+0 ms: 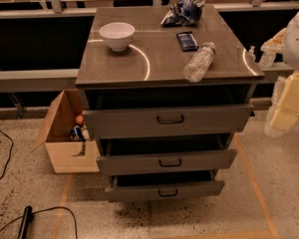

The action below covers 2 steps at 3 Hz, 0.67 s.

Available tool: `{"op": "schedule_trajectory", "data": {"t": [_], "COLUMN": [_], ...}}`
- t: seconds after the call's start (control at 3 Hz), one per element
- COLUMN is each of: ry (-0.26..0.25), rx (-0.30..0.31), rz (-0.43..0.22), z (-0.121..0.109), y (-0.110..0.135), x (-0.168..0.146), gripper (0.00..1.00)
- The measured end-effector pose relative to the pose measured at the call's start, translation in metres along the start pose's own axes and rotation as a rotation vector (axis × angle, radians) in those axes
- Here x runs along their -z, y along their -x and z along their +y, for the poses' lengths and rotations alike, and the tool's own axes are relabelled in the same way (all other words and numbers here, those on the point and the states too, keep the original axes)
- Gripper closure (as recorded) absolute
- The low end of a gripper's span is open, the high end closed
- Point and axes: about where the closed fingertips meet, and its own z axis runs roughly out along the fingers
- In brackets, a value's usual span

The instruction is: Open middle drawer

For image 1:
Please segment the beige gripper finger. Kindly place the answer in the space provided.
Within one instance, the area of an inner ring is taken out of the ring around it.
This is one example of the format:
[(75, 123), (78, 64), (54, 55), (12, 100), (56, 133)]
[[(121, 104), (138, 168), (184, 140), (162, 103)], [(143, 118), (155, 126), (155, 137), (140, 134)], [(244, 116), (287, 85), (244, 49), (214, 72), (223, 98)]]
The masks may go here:
[(279, 99), (278, 108), (299, 116), (299, 73), (291, 75), (285, 81), (285, 87)]
[(264, 132), (272, 137), (282, 136), (292, 128), (298, 119), (298, 116), (272, 106), (267, 113)]

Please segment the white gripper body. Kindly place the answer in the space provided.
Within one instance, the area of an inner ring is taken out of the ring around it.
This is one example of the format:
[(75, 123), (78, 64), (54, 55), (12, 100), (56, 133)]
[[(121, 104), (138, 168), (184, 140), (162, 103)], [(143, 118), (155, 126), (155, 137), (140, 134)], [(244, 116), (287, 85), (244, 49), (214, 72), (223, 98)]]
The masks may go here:
[(284, 77), (279, 76), (273, 89), (273, 94), (271, 98), (271, 102), (273, 106), (277, 106), (278, 102), (280, 100), (280, 97), (282, 96), (284, 87), (285, 87), (286, 79)]

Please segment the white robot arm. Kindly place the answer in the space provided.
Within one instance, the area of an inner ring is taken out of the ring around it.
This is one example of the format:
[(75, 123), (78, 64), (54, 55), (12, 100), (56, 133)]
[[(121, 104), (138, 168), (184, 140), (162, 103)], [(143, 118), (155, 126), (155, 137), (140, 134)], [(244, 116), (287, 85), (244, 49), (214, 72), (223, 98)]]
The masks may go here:
[(299, 11), (274, 37), (261, 46), (259, 64), (270, 68), (277, 54), (295, 69), (287, 79), (279, 77), (275, 83), (272, 106), (269, 108), (265, 133), (277, 137), (289, 131), (299, 120)]

